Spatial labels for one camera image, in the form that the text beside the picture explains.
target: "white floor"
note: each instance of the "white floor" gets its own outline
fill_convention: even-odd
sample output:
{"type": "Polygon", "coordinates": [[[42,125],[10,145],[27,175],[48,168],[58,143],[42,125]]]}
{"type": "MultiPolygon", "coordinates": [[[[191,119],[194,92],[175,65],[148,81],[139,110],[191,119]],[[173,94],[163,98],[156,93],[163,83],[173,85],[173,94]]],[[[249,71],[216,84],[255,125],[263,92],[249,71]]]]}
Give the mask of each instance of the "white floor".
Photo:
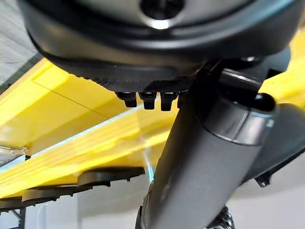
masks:
{"type": "MultiPolygon", "coordinates": [[[[29,207],[26,229],[134,229],[147,187],[147,177],[140,176],[29,207]]],[[[267,188],[252,181],[238,188],[228,206],[237,229],[304,228],[305,155],[274,175],[267,188]]],[[[0,229],[15,226],[11,213],[0,216],[0,229]]]]}

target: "black plastic clip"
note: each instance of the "black plastic clip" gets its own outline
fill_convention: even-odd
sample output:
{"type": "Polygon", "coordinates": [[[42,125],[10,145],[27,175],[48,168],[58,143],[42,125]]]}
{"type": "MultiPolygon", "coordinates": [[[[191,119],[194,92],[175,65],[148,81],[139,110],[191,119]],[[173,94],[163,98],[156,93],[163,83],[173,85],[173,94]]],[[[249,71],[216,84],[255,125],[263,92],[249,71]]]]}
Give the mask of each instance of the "black plastic clip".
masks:
{"type": "Polygon", "coordinates": [[[145,110],[154,109],[154,101],[157,97],[156,92],[139,92],[140,98],[143,100],[145,110]]]}
{"type": "Polygon", "coordinates": [[[124,100],[126,107],[136,107],[137,98],[135,92],[116,92],[117,97],[124,100]]]}
{"type": "Polygon", "coordinates": [[[161,92],[161,110],[170,111],[172,102],[178,97],[178,92],[161,92]]]}
{"type": "Polygon", "coordinates": [[[177,107],[180,109],[182,106],[183,101],[185,100],[185,97],[187,95],[187,92],[180,92],[178,96],[178,103],[177,107]]]}

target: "gray floor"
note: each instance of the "gray floor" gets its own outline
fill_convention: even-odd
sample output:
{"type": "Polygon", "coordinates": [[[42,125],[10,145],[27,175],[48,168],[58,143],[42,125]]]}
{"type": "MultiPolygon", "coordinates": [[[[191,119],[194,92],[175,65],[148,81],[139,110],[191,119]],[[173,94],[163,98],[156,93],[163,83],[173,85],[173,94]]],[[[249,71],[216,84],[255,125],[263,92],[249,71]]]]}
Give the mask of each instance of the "gray floor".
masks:
{"type": "MultiPolygon", "coordinates": [[[[276,173],[271,186],[262,189],[251,181],[238,188],[228,203],[236,229],[303,228],[304,165],[302,155],[276,173]]],[[[134,229],[147,187],[148,178],[140,176],[130,183],[118,181],[111,188],[96,187],[72,198],[29,207],[26,229],[134,229]]],[[[11,213],[0,216],[0,229],[16,225],[11,213]]]]}
{"type": "Polygon", "coordinates": [[[0,0],[0,85],[35,53],[16,0],[0,0]]]}

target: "black plastic tab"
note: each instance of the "black plastic tab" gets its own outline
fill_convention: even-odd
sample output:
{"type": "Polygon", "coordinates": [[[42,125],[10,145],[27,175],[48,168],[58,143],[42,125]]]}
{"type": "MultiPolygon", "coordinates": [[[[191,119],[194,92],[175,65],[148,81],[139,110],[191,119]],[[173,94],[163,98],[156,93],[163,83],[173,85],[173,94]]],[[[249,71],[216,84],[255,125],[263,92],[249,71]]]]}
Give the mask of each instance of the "black plastic tab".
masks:
{"type": "Polygon", "coordinates": [[[111,181],[127,180],[145,174],[143,167],[105,167],[86,171],[78,177],[78,186],[108,186],[111,181]]]}
{"type": "Polygon", "coordinates": [[[145,110],[153,110],[154,109],[154,101],[157,97],[157,93],[153,92],[139,92],[140,98],[144,102],[145,110]]]}
{"type": "Polygon", "coordinates": [[[136,107],[137,98],[135,92],[116,92],[119,99],[124,100],[126,107],[136,107]]]}
{"type": "Polygon", "coordinates": [[[161,110],[170,111],[172,102],[178,97],[178,92],[161,92],[161,110]]]}
{"type": "Polygon", "coordinates": [[[180,92],[180,93],[179,93],[178,102],[177,102],[177,107],[178,107],[179,109],[181,108],[182,103],[183,103],[183,101],[184,101],[186,95],[187,95],[187,92],[180,92]]]}

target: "yellow surface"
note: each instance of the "yellow surface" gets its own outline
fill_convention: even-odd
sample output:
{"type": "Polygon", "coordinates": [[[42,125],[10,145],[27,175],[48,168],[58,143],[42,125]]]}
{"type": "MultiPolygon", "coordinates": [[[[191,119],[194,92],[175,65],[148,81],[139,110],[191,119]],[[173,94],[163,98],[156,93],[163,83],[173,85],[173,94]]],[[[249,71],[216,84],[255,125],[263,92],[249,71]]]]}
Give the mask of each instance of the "yellow surface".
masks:
{"type": "Polygon", "coordinates": [[[34,154],[126,110],[113,92],[44,59],[0,96],[0,144],[34,154]]]}
{"type": "Polygon", "coordinates": [[[279,103],[305,107],[305,30],[290,44],[292,58],[285,73],[265,80],[261,92],[271,94],[279,103]]]}
{"type": "MultiPolygon", "coordinates": [[[[265,81],[261,92],[304,107],[305,31],[291,47],[288,71],[265,81]]],[[[35,186],[74,184],[80,172],[94,167],[155,165],[177,113],[176,104],[171,112],[159,107],[157,99],[153,111],[141,106],[127,111],[113,92],[41,61],[0,97],[1,144],[29,146],[36,153],[102,125],[1,172],[0,198],[35,186]]]]}

